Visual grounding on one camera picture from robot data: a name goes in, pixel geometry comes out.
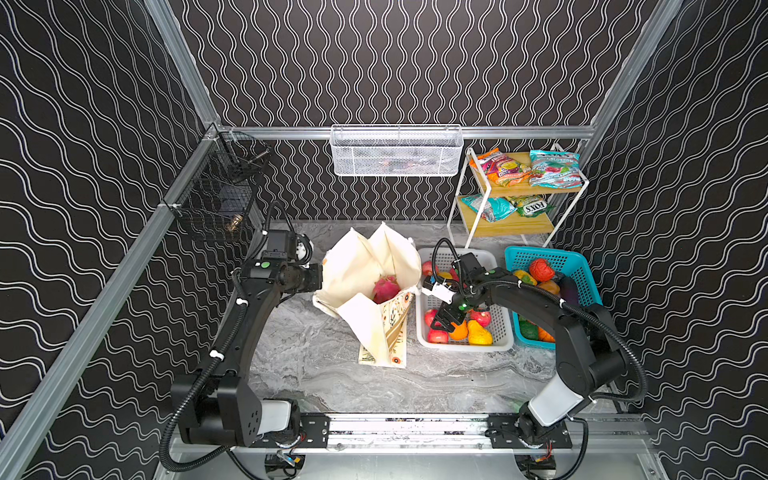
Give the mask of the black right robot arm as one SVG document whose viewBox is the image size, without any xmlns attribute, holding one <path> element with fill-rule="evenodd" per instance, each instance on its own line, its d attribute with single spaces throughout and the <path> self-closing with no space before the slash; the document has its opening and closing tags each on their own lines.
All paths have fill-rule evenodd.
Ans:
<svg viewBox="0 0 768 480">
<path fill-rule="evenodd" d="M 519 409 L 512 426 L 519 441 L 539 446 L 567 420 L 597 400 L 635 403 L 648 391 L 640 357 L 618 333 L 611 313 L 593 303 L 583 307 L 505 269 L 488 270 L 472 253 L 460 254 L 447 238 L 432 252 L 448 249 L 456 271 L 451 279 L 434 269 L 424 293 L 439 299 L 430 326 L 452 333 L 471 311 L 500 306 L 542 328 L 555 340 L 555 374 L 546 387 Z"/>
</svg>

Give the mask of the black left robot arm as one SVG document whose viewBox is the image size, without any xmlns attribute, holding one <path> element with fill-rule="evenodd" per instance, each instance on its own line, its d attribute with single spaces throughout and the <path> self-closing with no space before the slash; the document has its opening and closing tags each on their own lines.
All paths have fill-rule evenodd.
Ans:
<svg viewBox="0 0 768 480">
<path fill-rule="evenodd" d="M 313 245 L 292 224 L 275 229 L 267 208 L 261 239 L 231 274 L 234 304 L 205 358 L 177 377 L 171 388 L 173 412 L 158 448 L 161 466 L 170 472 L 199 468 L 237 447 L 267 441 L 282 449 L 306 437 L 300 408 L 289 399 L 262 399 L 249 385 L 251 361 L 272 312 L 298 293 L 322 286 L 322 267 L 313 262 Z"/>
</svg>

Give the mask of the pink dragon fruit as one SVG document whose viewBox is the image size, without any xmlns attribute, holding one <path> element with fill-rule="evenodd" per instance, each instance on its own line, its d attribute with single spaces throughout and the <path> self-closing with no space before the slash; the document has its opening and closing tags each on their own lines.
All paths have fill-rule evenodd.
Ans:
<svg viewBox="0 0 768 480">
<path fill-rule="evenodd" d="M 394 299 L 401 291 L 397 278 L 394 275 L 379 278 L 372 290 L 372 300 L 376 304 L 383 304 Z"/>
</svg>

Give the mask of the cream canvas grocery bag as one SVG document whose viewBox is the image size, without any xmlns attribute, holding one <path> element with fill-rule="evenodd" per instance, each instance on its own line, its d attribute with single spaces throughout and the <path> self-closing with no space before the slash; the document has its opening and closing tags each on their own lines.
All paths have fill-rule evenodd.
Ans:
<svg viewBox="0 0 768 480">
<path fill-rule="evenodd" d="M 387 224 L 363 236 L 350 229 L 322 260 L 322 288 L 313 305 L 341 319 L 360 343 L 358 362 L 364 365 L 403 368 L 407 362 L 407 323 L 419 295 L 421 259 L 412 239 Z M 392 300 L 372 300 L 375 282 L 394 275 L 401 287 Z"/>
</svg>

